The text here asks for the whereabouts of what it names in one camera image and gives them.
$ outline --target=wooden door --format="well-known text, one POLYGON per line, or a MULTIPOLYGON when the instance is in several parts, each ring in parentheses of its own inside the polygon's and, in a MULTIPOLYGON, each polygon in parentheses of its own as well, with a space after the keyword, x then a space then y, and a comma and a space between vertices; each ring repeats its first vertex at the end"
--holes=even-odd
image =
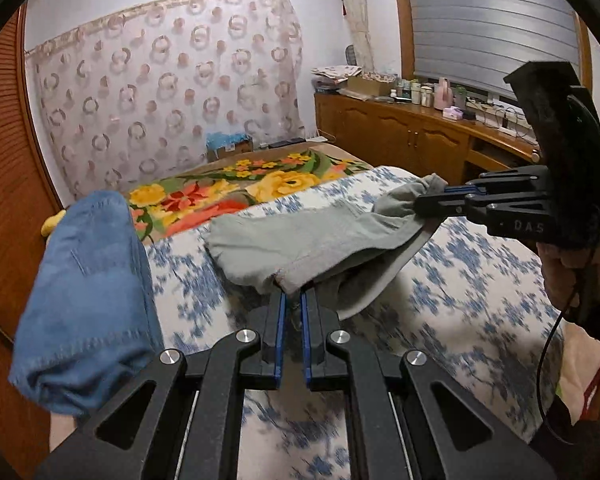
POLYGON ((318 135, 324 135, 329 140, 330 136, 338 137, 342 129, 342 118, 340 117, 340 99, 328 94, 315 94, 315 124, 318 127, 318 135))
POLYGON ((382 164, 382 147, 376 144, 376 120, 362 101, 342 98, 336 145, 372 166, 382 164))
POLYGON ((414 135, 413 147, 420 176, 437 173, 452 186, 462 184, 467 134, 424 121, 414 135))
POLYGON ((413 151, 414 125, 417 123, 413 116, 397 107, 378 107, 376 124, 374 142, 381 150, 382 164, 417 174, 413 151))
POLYGON ((60 205, 30 124, 24 9, 0 33, 0 452, 30 478, 48 450, 49 414, 8 384, 13 338, 45 251, 40 226, 60 205))

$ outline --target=red flower pattern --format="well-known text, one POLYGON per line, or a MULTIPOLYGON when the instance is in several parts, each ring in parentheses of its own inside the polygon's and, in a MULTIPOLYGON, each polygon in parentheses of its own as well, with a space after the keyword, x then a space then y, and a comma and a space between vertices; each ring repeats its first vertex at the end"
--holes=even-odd
POLYGON ((174 191, 170 193, 165 200, 162 201, 162 207, 166 211, 177 213, 184 211, 189 207, 195 206, 197 202, 208 198, 205 192, 205 187, 200 187, 197 182, 189 184, 182 191, 174 191))
POLYGON ((186 231, 187 229, 193 229, 198 227, 200 224, 215 218, 216 216, 227 213, 237 213, 238 211, 246 209, 247 207, 248 206, 246 204, 237 202, 235 200, 225 200, 224 202, 213 204, 204 209, 194 211, 193 213, 185 216, 182 220, 178 220, 177 222, 171 224, 167 228, 165 236, 169 237, 176 233, 186 231))

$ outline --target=wooden dresser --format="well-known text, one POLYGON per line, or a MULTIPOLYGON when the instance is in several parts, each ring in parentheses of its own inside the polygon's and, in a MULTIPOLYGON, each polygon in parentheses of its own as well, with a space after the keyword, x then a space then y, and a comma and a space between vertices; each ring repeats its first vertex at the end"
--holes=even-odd
POLYGON ((316 94, 318 129, 373 166, 397 166, 418 176, 437 173, 464 184, 484 171, 532 164, 537 146, 472 121, 447 121, 433 108, 363 102, 316 94))

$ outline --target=blue floral bedsheet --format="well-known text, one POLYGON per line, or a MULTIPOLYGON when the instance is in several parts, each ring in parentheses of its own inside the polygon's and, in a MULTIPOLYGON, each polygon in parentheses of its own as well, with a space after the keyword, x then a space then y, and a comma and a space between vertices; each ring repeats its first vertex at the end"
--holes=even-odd
MULTIPOLYGON (((342 198, 371 210, 379 196, 414 178, 398 168, 375 168, 238 214, 286 214, 342 198)), ((213 346, 243 326, 246 312, 260 304, 254 290, 215 272, 202 241, 206 229, 203 225, 147 247, 165 344, 184 353, 213 346)), ((482 226, 451 218, 384 293, 344 325, 396 354, 427 351, 529 442, 541 425, 536 366, 556 317, 534 254, 516 241, 489 236, 482 226)), ((298 327, 292 322, 288 331, 290 354, 280 391, 245 394, 242 480, 350 476, 343 397, 304 387, 298 327)), ((560 374, 562 343, 558 330, 543 373, 547 408, 560 374)))

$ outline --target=lace curtain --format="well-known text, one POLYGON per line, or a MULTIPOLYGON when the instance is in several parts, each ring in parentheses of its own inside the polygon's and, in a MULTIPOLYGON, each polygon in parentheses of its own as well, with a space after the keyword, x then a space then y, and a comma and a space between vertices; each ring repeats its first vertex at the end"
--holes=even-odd
POLYGON ((161 0, 29 53, 46 133, 76 198, 206 162, 208 140, 297 137, 302 33, 289 0, 161 0))
POLYGON ((356 51, 356 62, 368 72, 374 70, 374 59, 369 38, 369 18, 366 11, 366 0, 342 0, 347 9, 347 22, 356 51))

